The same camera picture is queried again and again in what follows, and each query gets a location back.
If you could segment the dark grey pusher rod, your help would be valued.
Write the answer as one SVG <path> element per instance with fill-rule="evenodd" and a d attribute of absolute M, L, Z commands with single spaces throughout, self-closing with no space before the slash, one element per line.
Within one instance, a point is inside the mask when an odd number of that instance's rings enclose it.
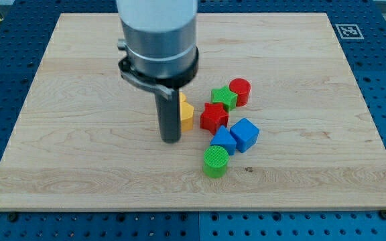
<path fill-rule="evenodd" d="M 178 142 L 181 137 L 179 90 L 175 89 L 172 92 L 171 100 L 167 100 L 163 96 L 156 94 L 155 104 L 162 141 L 165 143 Z"/>

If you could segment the black clamp ring mount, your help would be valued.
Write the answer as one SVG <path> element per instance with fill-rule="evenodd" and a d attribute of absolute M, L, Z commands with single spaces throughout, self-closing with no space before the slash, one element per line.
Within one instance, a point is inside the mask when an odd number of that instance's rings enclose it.
<path fill-rule="evenodd" d="M 176 90 L 189 84 L 196 77 L 198 60 L 199 51 L 196 48 L 192 64 L 185 71 L 169 78 L 151 77 L 138 72 L 133 68 L 128 57 L 120 60 L 118 67 L 122 79 L 130 83 L 130 85 L 146 92 L 152 92 L 166 100 L 171 100 L 172 94 Z"/>

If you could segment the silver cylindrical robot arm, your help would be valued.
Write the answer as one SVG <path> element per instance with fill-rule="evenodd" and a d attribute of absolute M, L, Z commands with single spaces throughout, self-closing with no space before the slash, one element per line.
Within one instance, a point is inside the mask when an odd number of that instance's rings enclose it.
<path fill-rule="evenodd" d="M 117 0 L 122 79 L 155 96 L 162 141 L 181 137 L 179 89 L 198 71 L 195 0 Z"/>

